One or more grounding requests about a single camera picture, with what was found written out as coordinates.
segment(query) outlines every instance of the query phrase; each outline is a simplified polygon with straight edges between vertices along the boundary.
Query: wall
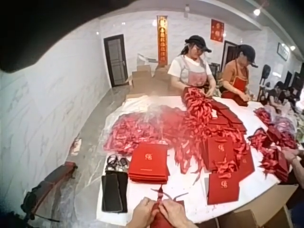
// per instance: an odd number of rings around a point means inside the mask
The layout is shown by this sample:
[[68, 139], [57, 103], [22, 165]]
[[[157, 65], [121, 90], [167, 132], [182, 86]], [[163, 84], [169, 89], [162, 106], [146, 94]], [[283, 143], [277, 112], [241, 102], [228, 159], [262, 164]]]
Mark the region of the wall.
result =
[[0, 72], [0, 205], [20, 213], [24, 193], [67, 158], [85, 121], [109, 90], [99, 20], [57, 42], [35, 65]]
[[[100, 28], [103, 31], [102, 38], [124, 34], [129, 75], [136, 70], [138, 53], [145, 57], [158, 59], [157, 28], [153, 26], [156, 15], [168, 15], [169, 62], [180, 53], [185, 39], [191, 35], [200, 35], [204, 37], [207, 46], [212, 50], [212, 53], [208, 53], [206, 56], [207, 61], [221, 64], [224, 43], [210, 40], [210, 18], [189, 14], [189, 18], [186, 19], [183, 13], [172, 11], [141, 11], [102, 18], [100, 21]], [[255, 48], [256, 63], [259, 68], [249, 67], [249, 88], [256, 95], [259, 91], [259, 82], [264, 64], [269, 64], [272, 69], [276, 63], [283, 64], [282, 77], [280, 78], [282, 81], [285, 80], [288, 70], [294, 73], [294, 71], [299, 71], [299, 67], [301, 67], [301, 62], [294, 57], [292, 52], [287, 62], [276, 53], [277, 44], [278, 42], [282, 43], [282, 41], [269, 28], [264, 28], [262, 31], [241, 31], [232, 25], [225, 24], [225, 33], [225, 40], [236, 44], [249, 44]], [[270, 76], [269, 80], [274, 85], [273, 81], [278, 80], [278, 78]]]

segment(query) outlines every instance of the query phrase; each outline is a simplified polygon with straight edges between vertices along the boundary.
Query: white t-shirt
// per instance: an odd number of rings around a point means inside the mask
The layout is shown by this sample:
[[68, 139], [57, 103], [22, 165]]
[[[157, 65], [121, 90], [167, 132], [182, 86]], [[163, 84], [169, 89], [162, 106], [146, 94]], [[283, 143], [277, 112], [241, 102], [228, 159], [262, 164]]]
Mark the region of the white t-shirt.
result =
[[209, 64], [206, 61], [202, 60], [202, 62], [196, 62], [187, 56], [177, 56], [173, 59], [168, 74], [180, 78], [181, 82], [187, 84], [189, 70], [196, 73], [206, 73], [208, 76], [212, 76]]

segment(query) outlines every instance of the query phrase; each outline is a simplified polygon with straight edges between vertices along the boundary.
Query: orange shirt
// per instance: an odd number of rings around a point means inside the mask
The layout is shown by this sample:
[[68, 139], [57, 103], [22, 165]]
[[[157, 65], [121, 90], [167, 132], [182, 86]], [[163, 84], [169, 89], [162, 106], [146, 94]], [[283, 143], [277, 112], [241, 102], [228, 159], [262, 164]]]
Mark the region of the orange shirt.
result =
[[237, 63], [236, 60], [232, 60], [225, 65], [225, 69], [223, 72], [222, 80], [229, 81], [230, 84], [233, 84], [235, 77], [238, 76], [243, 80], [247, 81], [247, 85], [249, 83], [249, 72], [247, 67], [241, 68], [241, 66]]

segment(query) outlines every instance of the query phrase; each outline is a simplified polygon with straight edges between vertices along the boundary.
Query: red banner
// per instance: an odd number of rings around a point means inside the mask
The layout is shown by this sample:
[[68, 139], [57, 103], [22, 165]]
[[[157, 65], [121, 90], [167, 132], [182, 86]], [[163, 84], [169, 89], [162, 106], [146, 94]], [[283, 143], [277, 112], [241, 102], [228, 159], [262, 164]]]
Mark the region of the red banner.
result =
[[225, 29], [225, 24], [223, 22], [211, 19], [210, 39], [218, 41], [218, 42], [223, 42], [223, 40], [224, 40], [224, 37], [223, 37], [224, 29]]
[[167, 16], [157, 16], [158, 64], [168, 64], [168, 20]]

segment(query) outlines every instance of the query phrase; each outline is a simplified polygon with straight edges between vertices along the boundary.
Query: white table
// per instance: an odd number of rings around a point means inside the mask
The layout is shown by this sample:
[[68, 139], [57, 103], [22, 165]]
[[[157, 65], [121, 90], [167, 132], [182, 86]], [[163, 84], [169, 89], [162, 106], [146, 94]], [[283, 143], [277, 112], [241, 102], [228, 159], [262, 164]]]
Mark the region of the white table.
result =
[[[253, 135], [257, 128], [262, 127], [265, 130], [267, 129], [267, 127], [253, 113], [253, 110], [262, 106], [260, 103], [249, 102], [249, 107], [240, 107], [231, 99], [222, 99], [219, 97], [215, 97], [214, 99], [226, 104], [239, 117], [247, 128], [248, 136]], [[151, 104], [163, 104], [170, 107], [179, 107], [180, 109], [185, 110], [179, 96], [142, 96], [140, 98], [128, 99], [123, 106], [118, 108], [107, 118], [105, 132], [109, 132], [111, 130], [111, 126], [117, 120], [118, 116], [134, 111], [147, 111], [148, 106]], [[239, 200], [237, 202], [207, 205], [207, 187], [205, 186], [205, 183], [208, 182], [209, 173], [203, 170], [200, 180], [193, 185], [193, 182], [197, 177], [197, 174], [191, 174], [192, 171], [197, 169], [194, 159], [191, 160], [191, 168], [187, 174], [183, 175], [180, 173], [180, 167], [175, 165], [173, 149], [168, 151], [169, 157], [167, 163], [171, 175], [168, 183], [163, 185], [163, 190], [171, 197], [175, 197], [185, 192], [189, 193], [188, 195], [181, 197], [180, 200], [184, 200], [186, 215], [194, 223], [207, 221], [233, 211], [254, 200], [272, 186], [279, 183], [279, 180], [274, 175], [268, 175], [265, 177], [263, 169], [259, 168], [262, 154], [253, 148], [251, 148], [251, 151], [255, 172], [240, 182]], [[153, 200], [157, 199], [157, 193], [151, 189], [158, 189], [159, 187], [160, 185], [136, 184], [129, 182], [127, 189], [129, 212], [126, 214], [103, 213], [101, 211], [102, 188], [100, 188], [96, 212], [97, 219], [102, 222], [125, 226], [132, 218], [133, 209], [143, 197], [149, 197]]]

